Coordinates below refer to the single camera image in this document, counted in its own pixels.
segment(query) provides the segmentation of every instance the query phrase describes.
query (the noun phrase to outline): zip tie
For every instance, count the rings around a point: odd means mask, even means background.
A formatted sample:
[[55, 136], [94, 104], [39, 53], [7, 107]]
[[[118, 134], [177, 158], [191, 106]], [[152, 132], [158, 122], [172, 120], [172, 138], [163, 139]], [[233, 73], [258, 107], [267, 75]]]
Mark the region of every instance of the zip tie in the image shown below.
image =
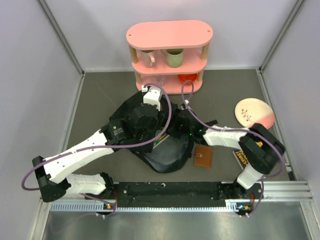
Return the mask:
[[224, 126], [222, 129], [221, 129], [221, 133], [224, 133], [226, 131], [227, 127]]
[[70, 152], [71, 152], [72, 154], [76, 154], [76, 153], [77, 153], [77, 148], [76, 148], [75, 146], [71, 147], [71, 148], [70, 148]]

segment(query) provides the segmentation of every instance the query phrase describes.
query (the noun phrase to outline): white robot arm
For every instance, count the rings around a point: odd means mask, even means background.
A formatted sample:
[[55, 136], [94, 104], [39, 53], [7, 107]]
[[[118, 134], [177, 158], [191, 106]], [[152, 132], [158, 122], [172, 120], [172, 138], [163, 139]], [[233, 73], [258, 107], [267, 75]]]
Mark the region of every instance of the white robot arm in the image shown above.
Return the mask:
[[[133, 121], [134, 126], [146, 124], [148, 126], [153, 126], [154, 117], [162, 110], [160, 103], [162, 93], [157, 87], [143, 87], [142, 92], [144, 93], [143, 103], [141, 103], [141, 107], [137, 107], [137, 115], [134, 115], [138, 117], [130, 119], [128, 122], [131, 123], [131, 121]], [[192, 134], [194, 134], [196, 129], [196, 135], [199, 140], [195, 140], [196, 143], [244, 150], [250, 163], [236, 179], [236, 182], [244, 189], [249, 189], [263, 175], [269, 174], [274, 165], [278, 162], [278, 158], [274, 151], [270, 150], [267, 145], [258, 147], [256, 144], [257, 141], [255, 141], [256, 139], [246, 132], [226, 131], [232, 128], [218, 126], [214, 126], [216, 130], [203, 128], [202, 126], [199, 128], [199, 123], [196, 122], [192, 116], [189, 116], [187, 109], [179, 110], [179, 114], [174, 118], [179, 119], [175, 122], [178, 123], [177, 125], [174, 123], [172, 124], [174, 125], [173, 128], [179, 129], [177, 132], [189, 131], [188, 129], [191, 129], [190, 126], [197, 126], [191, 130], [193, 132]], [[262, 125], [255, 125], [251, 130], [252, 129], [266, 137], [272, 144], [277, 146], [279, 151], [284, 153], [284, 146]], [[113, 181], [108, 174], [81, 175], [73, 174], [73, 172], [95, 159], [112, 154], [117, 150], [111, 147], [102, 148], [101, 146], [136, 143], [132, 141], [132, 139], [133, 136], [135, 140], [139, 138], [140, 133], [138, 130], [133, 133], [131, 128], [128, 130], [128, 127], [125, 126], [122, 121], [115, 120], [96, 131], [88, 139], [65, 152], [45, 159], [40, 156], [34, 158], [32, 163], [35, 167], [44, 161], [49, 161], [59, 155], [69, 153], [69, 155], [51, 161], [35, 171], [43, 201], [52, 202], [64, 195], [70, 194], [108, 195], [113, 189]]]

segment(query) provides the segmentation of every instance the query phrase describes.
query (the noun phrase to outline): red bowl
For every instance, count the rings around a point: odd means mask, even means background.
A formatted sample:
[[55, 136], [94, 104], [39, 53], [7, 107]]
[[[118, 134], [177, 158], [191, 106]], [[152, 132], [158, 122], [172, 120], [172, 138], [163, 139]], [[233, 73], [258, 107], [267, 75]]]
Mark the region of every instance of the red bowl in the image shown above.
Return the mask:
[[184, 83], [187, 80], [191, 80], [192, 82], [195, 82], [197, 80], [198, 73], [193, 74], [178, 74], [179, 80]]

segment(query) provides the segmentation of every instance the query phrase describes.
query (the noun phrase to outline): plate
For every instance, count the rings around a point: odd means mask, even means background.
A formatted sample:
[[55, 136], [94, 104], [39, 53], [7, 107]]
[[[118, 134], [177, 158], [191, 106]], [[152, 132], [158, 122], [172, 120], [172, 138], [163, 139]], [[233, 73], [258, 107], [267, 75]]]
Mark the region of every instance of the plate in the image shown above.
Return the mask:
[[259, 123], [269, 129], [275, 123], [275, 114], [271, 107], [256, 98], [246, 98], [238, 102], [234, 114], [245, 128], [250, 128], [253, 124]]

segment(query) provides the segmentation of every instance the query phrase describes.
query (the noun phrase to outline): metal floor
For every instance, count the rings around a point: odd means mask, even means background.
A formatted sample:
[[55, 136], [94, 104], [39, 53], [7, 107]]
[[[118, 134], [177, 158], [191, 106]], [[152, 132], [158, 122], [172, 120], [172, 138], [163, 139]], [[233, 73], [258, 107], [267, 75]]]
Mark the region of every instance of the metal floor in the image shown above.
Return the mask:
[[[68, 148], [82, 142], [109, 122], [113, 112], [137, 92], [133, 72], [86, 73], [77, 105]], [[242, 127], [235, 117], [236, 104], [245, 98], [264, 100], [256, 70], [206, 70], [203, 85], [190, 106], [204, 122], [217, 119], [219, 126]], [[180, 95], [170, 95], [173, 103], [181, 104]], [[77, 174], [108, 173], [115, 182], [200, 182], [233, 181], [241, 168], [231, 148], [213, 147], [211, 169], [194, 166], [194, 156], [176, 172], [154, 172], [142, 160], [122, 149], [97, 159], [76, 171]], [[286, 172], [268, 181], [286, 181]]]
[[52, 234], [82, 214], [51, 212], [42, 240], [311, 240], [298, 202], [263, 202], [249, 219], [233, 212], [86, 216]]

